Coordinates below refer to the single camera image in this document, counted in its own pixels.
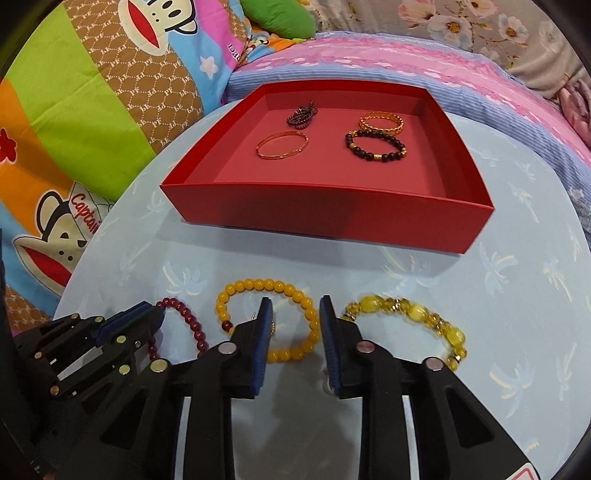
red tray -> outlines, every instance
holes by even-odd
[[[258,157],[256,145],[289,130],[287,117],[311,100],[319,111],[304,130],[307,148],[283,160]],[[369,162],[345,146],[345,134],[368,111],[404,119],[398,138],[406,158]],[[293,150],[301,142],[278,139],[264,153]],[[373,138],[356,143],[375,153],[393,150]],[[364,80],[257,88],[193,146],[161,188],[192,223],[455,253],[470,247],[494,210],[468,150],[428,91]]]

metal screw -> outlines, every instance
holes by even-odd
[[[441,370],[443,368],[443,362],[440,358],[437,358],[436,356],[430,356],[429,358],[427,358],[425,360],[425,365],[429,370],[434,371]]]
[[[224,355],[230,355],[238,350],[238,347],[235,343],[232,342],[223,342],[217,347],[217,350]]]
[[[152,372],[157,373],[157,374],[164,372],[164,370],[166,370],[167,368],[168,368],[168,362],[162,358],[159,358],[158,360],[154,360],[150,364],[150,370]]]
[[[361,353],[371,353],[375,350],[375,345],[372,342],[363,340],[357,344],[357,351]]]

gold bead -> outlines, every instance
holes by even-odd
[[[290,354],[292,360],[298,361],[304,358],[304,351],[299,347],[292,348]]]
[[[423,305],[413,303],[408,309],[407,316],[415,322],[424,322],[429,318],[429,310]]]
[[[291,352],[289,349],[284,348],[279,350],[279,361],[280,362],[288,362],[291,358]]]
[[[220,322],[225,322],[227,320],[230,320],[230,314],[227,310],[222,310],[221,312],[217,313],[217,318]]]
[[[291,297],[295,291],[296,288],[291,283],[288,283],[285,287],[283,287],[283,293],[286,297]]]
[[[455,358],[453,358],[452,356],[448,357],[447,360],[445,360],[445,364],[447,365],[449,370],[451,370],[452,372],[455,372],[457,370],[457,367],[460,365],[457,362],[457,360]]]
[[[313,322],[318,318],[318,312],[316,309],[307,309],[304,312],[304,317],[306,317],[306,320]]]
[[[312,308],[313,305],[314,300],[312,300],[310,297],[304,297],[303,299],[301,299],[300,307],[302,307],[304,310]]]
[[[377,312],[382,307],[384,299],[379,295],[367,295],[359,301],[361,311],[364,313]]]
[[[304,353],[312,353],[314,351],[314,344],[309,340],[304,340],[301,343],[301,349],[304,351]]]
[[[308,334],[308,340],[311,343],[318,343],[320,342],[320,332],[318,330],[311,330]]]
[[[408,311],[410,309],[410,302],[407,299],[400,299],[398,303],[400,305],[400,313],[408,315]]]
[[[273,290],[275,290],[277,293],[283,293],[284,288],[285,288],[285,284],[281,280],[276,281],[273,284]]]
[[[454,348],[461,347],[466,342],[466,335],[457,327],[448,328],[445,332],[445,338]]]
[[[468,350],[466,350],[464,347],[455,347],[453,349],[453,353],[454,355],[457,355],[458,357],[460,357],[462,360],[464,360],[467,356],[468,356]]]
[[[269,349],[269,351],[267,352],[267,363],[274,364],[278,360],[279,360],[279,353],[277,352],[277,350]]]

dark garnet bracelet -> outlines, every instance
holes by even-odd
[[[355,137],[370,137],[370,138],[380,138],[382,140],[390,142],[394,147],[396,147],[399,151],[397,152],[390,152],[390,153],[371,153],[362,150],[361,147],[358,147],[353,143],[353,139]],[[365,160],[376,160],[382,162],[388,162],[392,160],[400,160],[401,158],[406,157],[407,149],[404,147],[404,144],[395,136],[388,135],[382,132],[373,132],[369,130],[353,130],[345,135],[345,143],[347,147],[349,147],[352,152],[357,155],[359,158],[364,158]]]

table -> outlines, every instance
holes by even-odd
[[[550,479],[591,417],[591,371],[583,357],[591,348],[591,255],[554,172],[506,135],[449,114],[496,207],[465,255],[189,225],[158,185],[234,104],[187,130],[137,177],[87,247],[56,317],[110,316],[142,300],[176,296],[215,345],[227,339],[213,311],[216,295],[240,278],[286,280],[315,302],[329,294],[339,312],[364,293],[405,296],[465,332],[469,356],[458,376],[541,478]],[[250,318],[261,296],[232,297],[233,320]],[[277,315],[271,347],[302,340],[301,311],[271,297]],[[358,323],[366,338],[400,358],[420,362],[446,354],[441,339],[399,317],[360,317]],[[194,340],[176,312],[167,313],[157,342],[173,363],[195,357]],[[234,402],[237,478],[357,478],[361,401],[328,396],[323,368],[318,345],[302,362],[269,365],[261,395]],[[418,478],[416,470],[413,475]]]

